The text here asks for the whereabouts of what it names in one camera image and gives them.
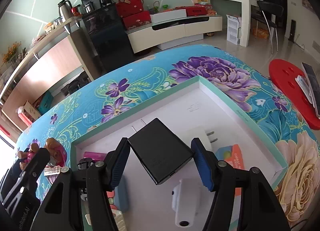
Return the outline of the purple lighter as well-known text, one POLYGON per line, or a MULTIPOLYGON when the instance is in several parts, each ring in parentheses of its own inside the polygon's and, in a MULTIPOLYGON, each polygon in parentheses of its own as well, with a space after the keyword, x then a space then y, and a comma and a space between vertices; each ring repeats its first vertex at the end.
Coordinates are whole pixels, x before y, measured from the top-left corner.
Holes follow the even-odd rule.
POLYGON ((91 152, 86 151, 84 152, 83 158, 90 158, 93 161, 103 161, 106 157, 106 154, 100 152, 91 152))

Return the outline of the black toy car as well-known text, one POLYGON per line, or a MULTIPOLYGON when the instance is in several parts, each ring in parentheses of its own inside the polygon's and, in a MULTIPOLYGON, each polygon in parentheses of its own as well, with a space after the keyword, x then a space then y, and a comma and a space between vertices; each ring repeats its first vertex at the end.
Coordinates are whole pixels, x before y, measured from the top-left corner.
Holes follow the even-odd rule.
POLYGON ((75 172, 75 178, 80 189, 80 197, 83 201, 87 201, 86 171, 93 164, 93 159, 82 158, 77 165, 78 170, 75 172))

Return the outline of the orange blue carrot knife toy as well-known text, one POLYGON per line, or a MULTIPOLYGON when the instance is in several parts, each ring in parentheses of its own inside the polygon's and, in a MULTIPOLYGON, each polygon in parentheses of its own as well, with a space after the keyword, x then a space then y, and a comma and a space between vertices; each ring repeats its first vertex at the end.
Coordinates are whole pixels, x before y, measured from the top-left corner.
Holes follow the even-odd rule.
POLYGON ((245 170, 242 152, 238 144, 224 146, 216 151, 218 160, 224 160, 235 169, 245 170))

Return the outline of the white wrist device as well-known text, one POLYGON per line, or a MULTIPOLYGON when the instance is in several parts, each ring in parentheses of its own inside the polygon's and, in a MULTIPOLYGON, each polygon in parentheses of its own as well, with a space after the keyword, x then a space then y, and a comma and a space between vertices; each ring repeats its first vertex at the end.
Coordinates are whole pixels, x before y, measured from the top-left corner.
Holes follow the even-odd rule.
POLYGON ((189 228, 194 224, 200 206, 200 185, 193 178, 180 179, 172 190, 171 207, 175 212, 175 225, 189 228))

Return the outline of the black power adapter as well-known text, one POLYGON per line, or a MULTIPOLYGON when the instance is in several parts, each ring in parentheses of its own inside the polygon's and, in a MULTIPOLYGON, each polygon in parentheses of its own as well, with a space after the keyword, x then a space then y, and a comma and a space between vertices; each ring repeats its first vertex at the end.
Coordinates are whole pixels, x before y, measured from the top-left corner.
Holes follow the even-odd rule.
POLYGON ((158 118, 132 135, 129 144, 156 185, 171 178, 194 155, 191 148, 158 118))

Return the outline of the white power adapter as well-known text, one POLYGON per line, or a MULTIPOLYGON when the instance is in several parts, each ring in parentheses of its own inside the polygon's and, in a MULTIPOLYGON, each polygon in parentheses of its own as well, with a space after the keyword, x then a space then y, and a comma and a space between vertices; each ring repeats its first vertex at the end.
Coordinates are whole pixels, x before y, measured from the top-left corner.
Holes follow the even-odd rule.
POLYGON ((206 150, 213 151, 213 144, 217 141, 214 133, 215 131, 205 132, 204 128, 197 126, 187 130, 186 133, 182 135, 182 141, 191 147, 191 141, 194 138, 199 138, 206 150))

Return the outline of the white hair claw clip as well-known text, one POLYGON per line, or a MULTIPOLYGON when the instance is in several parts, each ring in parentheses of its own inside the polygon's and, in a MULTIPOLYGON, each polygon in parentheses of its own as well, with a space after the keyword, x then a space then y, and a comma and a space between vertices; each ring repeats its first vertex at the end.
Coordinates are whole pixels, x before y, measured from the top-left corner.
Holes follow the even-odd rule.
POLYGON ((113 209, 113 208, 111 210, 112 210, 112 214, 113 214, 113 217, 116 222, 118 230, 119 231, 127 231, 125 220, 124 220, 124 215, 122 214, 122 212, 120 210, 113 209))

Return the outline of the small barcode card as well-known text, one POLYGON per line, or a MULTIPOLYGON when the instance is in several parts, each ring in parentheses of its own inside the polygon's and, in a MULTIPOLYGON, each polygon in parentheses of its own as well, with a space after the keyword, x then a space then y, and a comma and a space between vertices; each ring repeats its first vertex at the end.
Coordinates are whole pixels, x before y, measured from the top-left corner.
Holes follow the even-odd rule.
POLYGON ((44 176, 53 176, 53 175, 58 175, 60 172, 61 172, 60 166, 45 167, 43 174, 44 174, 44 176))

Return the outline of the red white paper bag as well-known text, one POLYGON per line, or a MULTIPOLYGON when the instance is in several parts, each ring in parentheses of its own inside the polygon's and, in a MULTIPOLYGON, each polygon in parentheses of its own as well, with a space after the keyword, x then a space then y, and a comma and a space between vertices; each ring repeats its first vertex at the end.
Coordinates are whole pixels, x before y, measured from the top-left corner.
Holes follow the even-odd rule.
POLYGON ((17 114, 27 127, 31 126, 31 124, 41 117, 39 111, 37 111, 28 101, 17 109, 17 114))

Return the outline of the teal white box lid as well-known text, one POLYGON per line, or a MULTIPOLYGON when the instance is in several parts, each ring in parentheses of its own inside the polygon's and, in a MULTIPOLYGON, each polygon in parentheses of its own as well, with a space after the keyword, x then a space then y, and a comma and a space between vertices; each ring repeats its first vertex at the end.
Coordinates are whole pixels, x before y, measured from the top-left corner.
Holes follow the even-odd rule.
MULTIPOLYGON (((72 141, 70 162, 74 167, 84 152, 107 153, 123 137, 131 137, 158 118, 182 140, 187 130, 200 126, 215 131, 213 151, 240 146, 245 169, 259 168, 275 187, 287 171, 287 162, 257 123, 239 106, 202 77, 194 77, 133 107, 72 141)), ((129 155, 124 175, 130 207, 124 214, 128 230, 177 230, 172 210, 172 190, 180 179, 200 181, 193 161, 163 184, 156 185, 134 153, 129 155)))

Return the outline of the wooden shelf cabinet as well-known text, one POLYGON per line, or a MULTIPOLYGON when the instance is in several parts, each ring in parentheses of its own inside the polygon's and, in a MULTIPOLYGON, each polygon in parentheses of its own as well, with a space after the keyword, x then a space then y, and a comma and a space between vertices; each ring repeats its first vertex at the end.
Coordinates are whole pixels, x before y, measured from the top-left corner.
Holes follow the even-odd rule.
POLYGON ((2 106, 2 113, 21 132, 27 128, 27 125, 20 119, 16 110, 25 102, 34 102, 58 81, 78 68, 82 68, 91 81, 101 76, 94 62, 97 52, 85 30, 79 27, 80 21, 80 17, 69 18, 36 43, 3 86, 1 98, 12 87, 16 77, 24 68, 34 58, 37 60, 15 84, 2 106))

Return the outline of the yellow flower bouquet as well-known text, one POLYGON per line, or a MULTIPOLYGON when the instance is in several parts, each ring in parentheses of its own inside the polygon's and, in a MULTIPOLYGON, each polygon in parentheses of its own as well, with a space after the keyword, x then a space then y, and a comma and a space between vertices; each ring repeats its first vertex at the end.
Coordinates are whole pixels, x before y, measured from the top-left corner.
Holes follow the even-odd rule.
POLYGON ((21 42, 15 42, 10 47, 8 47, 7 52, 3 54, 3 63, 7 63, 16 53, 18 48, 21 46, 21 42))

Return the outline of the black water dispenser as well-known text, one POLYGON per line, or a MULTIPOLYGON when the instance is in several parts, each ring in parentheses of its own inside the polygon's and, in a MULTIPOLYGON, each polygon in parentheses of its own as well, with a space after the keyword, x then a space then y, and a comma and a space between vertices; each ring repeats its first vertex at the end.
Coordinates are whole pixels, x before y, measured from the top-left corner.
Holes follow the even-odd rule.
POLYGON ((88 35, 106 72, 134 60, 129 37, 113 0, 81 0, 88 35))

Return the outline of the steel thermos jug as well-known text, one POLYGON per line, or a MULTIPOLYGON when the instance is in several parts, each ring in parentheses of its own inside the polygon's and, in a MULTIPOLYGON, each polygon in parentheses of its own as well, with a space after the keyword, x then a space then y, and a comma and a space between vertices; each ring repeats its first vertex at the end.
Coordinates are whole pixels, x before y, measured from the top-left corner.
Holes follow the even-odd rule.
POLYGON ((59 16, 62 22, 67 21, 69 18, 73 16, 72 14, 72 5, 69 0, 62 0, 58 3, 59 16))

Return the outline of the black chair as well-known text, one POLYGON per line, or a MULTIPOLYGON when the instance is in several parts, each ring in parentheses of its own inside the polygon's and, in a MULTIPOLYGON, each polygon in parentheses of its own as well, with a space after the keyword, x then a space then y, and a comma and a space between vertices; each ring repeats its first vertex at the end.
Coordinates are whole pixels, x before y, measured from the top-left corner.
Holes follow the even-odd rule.
POLYGON ((258 24, 262 23, 267 26, 270 45, 271 45, 271 53, 273 54, 273 33, 276 36, 276 51, 278 51, 278 23, 276 22, 276 18, 281 18, 283 16, 284 8, 276 3, 266 2, 266 1, 258 1, 257 2, 259 10, 256 13, 253 13, 251 18, 253 18, 256 22, 256 33, 258 32, 258 24))

